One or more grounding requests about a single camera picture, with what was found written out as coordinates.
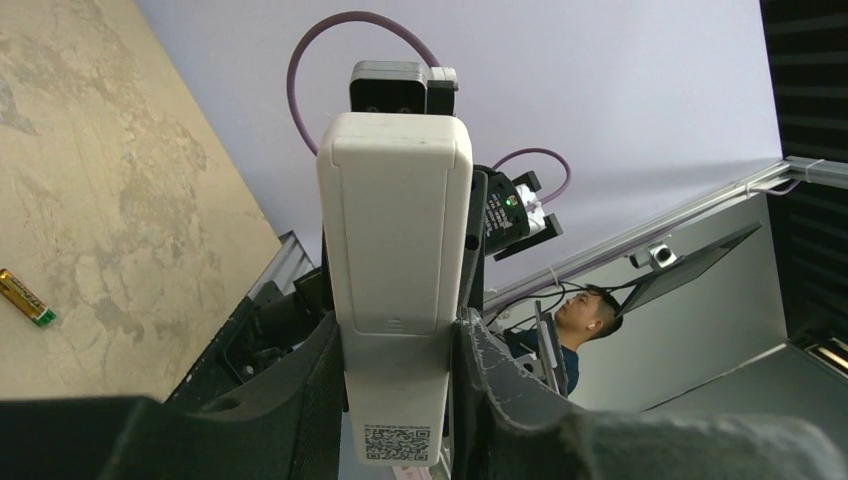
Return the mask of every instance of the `gold battery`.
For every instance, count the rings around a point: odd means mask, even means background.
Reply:
[[[5,268],[0,269],[0,293],[39,327],[47,325],[56,318],[56,314],[47,308],[44,302]]]

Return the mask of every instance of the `white wall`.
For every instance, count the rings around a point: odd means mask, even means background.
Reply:
[[[818,426],[848,452],[848,379],[786,348],[671,400],[654,411],[773,414]]]
[[[580,348],[580,381],[570,398],[589,409],[639,411],[783,343],[786,329],[765,198],[675,232],[668,244],[685,254],[754,220],[763,228],[702,277],[627,315],[615,335]],[[620,259],[569,280],[614,286],[642,273]],[[626,293],[616,298],[623,301]],[[550,302],[543,300],[545,306]],[[532,312],[532,303],[526,302],[502,324]]]
[[[781,157],[757,0],[136,0],[277,233],[314,260],[320,208],[313,157],[289,118],[285,71],[300,37],[342,10],[409,27],[461,90],[457,114],[477,163],[542,146],[574,182],[548,205],[552,241],[496,265],[504,286],[620,235]],[[306,52],[298,99],[313,137],[348,109],[363,59],[415,60],[379,28],[345,25]],[[560,167],[539,156],[550,191]]]

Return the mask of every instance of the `man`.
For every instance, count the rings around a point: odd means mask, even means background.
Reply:
[[[624,320],[615,315],[620,305],[612,295],[595,285],[588,285],[586,288],[587,291],[570,298],[554,314],[565,373],[568,376],[568,393],[577,386],[580,376],[577,357],[580,345],[612,335],[621,328]],[[509,335],[507,341],[509,351],[515,358],[538,350],[535,327]]]

